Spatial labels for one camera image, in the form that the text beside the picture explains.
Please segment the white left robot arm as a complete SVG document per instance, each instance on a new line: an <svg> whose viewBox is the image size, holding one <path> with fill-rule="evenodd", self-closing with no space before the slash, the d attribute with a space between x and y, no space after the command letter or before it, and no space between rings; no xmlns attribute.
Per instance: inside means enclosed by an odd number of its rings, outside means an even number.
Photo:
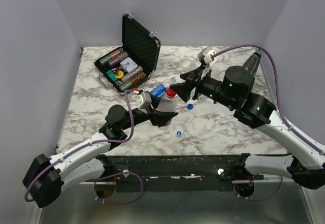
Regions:
<svg viewBox="0 0 325 224"><path fill-rule="evenodd" d="M103 163L105 153L128 142L135 126L150 121L164 127L178 114L174 97L158 98L147 91L128 89L124 93L126 106L113 105L106 123L86 141L59 154L36 156L26 175L24 200L43 208L53 203L63 190L86 180L109 180L113 169Z"/></svg>

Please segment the red label plastic bottle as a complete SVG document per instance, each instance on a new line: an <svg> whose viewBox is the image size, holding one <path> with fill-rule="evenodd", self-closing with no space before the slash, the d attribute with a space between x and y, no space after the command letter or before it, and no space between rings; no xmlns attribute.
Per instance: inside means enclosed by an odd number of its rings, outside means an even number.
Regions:
<svg viewBox="0 0 325 224"><path fill-rule="evenodd" d="M176 107L177 107L176 98L169 99L167 98L167 95L164 94L156 110L160 112L175 112Z"/></svg>

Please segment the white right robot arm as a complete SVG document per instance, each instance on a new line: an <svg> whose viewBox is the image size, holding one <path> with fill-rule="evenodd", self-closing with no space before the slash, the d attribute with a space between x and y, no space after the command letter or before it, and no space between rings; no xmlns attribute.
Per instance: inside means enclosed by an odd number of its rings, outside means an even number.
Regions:
<svg viewBox="0 0 325 224"><path fill-rule="evenodd" d="M245 160L234 165L234 175L245 179L249 175L275 175L291 178L308 188L324 186L324 154L308 145L285 124L276 106L264 96L253 93L255 77L241 66L227 68L222 81L203 76L201 68L180 75L182 83L170 86L184 102L204 95L228 107L244 125L268 135L284 147L288 154L244 155Z"/></svg>

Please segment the red bottle cap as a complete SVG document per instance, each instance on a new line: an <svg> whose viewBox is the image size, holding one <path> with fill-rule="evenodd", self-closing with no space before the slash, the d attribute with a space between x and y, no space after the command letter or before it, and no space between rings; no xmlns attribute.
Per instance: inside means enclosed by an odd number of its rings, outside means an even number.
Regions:
<svg viewBox="0 0 325 224"><path fill-rule="evenodd" d="M176 93L172 89L168 88L166 95L167 95L167 98L174 99L176 96Z"/></svg>

